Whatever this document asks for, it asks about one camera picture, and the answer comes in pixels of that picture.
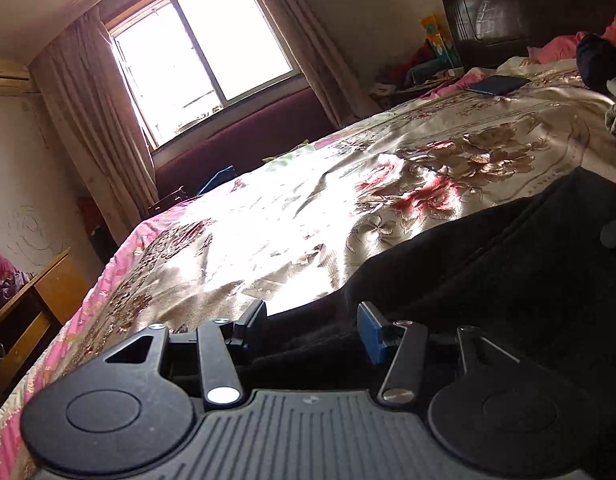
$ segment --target beige curtain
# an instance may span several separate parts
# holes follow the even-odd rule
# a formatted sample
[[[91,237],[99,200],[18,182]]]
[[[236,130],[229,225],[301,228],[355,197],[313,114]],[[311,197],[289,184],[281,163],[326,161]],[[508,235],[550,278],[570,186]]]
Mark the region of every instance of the beige curtain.
[[[120,244],[158,197],[146,138],[99,9],[66,28],[30,70],[62,142]]]
[[[262,0],[328,118],[339,128],[380,111],[304,0]]]

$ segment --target wall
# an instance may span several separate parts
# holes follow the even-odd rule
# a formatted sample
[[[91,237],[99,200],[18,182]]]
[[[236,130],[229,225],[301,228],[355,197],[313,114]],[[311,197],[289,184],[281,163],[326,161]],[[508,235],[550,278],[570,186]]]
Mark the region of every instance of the wall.
[[[77,207],[82,184],[62,149],[39,95],[0,96],[0,253],[21,270],[39,272],[70,247],[94,284],[103,266]]]
[[[366,88],[381,67],[409,59],[421,46],[421,18],[444,14],[441,0],[307,2]]]

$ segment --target bedspread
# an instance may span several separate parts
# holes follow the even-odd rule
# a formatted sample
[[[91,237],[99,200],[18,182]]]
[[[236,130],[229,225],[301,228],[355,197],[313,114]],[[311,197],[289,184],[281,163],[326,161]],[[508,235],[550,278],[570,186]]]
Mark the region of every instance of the bedspread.
[[[401,241],[535,194],[576,166],[616,181],[611,102],[585,89],[571,60],[500,72],[531,83],[506,97],[463,91],[403,104],[170,210],[162,230],[133,234],[0,411],[0,479],[30,466],[21,404],[152,322],[187,332],[235,319],[255,298],[281,312],[337,290]]]

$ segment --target wooden desk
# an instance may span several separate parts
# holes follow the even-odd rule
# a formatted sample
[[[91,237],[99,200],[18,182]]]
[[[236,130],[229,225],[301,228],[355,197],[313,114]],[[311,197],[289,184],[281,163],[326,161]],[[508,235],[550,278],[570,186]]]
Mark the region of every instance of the wooden desk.
[[[75,268],[69,251],[57,255],[0,308],[0,342],[7,352],[0,363],[0,406],[13,382],[32,364],[26,361],[40,354],[88,293],[88,283]]]

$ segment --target dark wooden headboard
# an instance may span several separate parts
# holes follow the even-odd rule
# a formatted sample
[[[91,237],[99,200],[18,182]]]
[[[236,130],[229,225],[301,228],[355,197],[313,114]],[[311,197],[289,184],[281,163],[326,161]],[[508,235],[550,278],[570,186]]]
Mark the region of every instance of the dark wooden headboard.
[[[443,0],[454,43],[466,69],[498,66],[527,56],[580,30],[603,33],[616,14],[616,0]]]

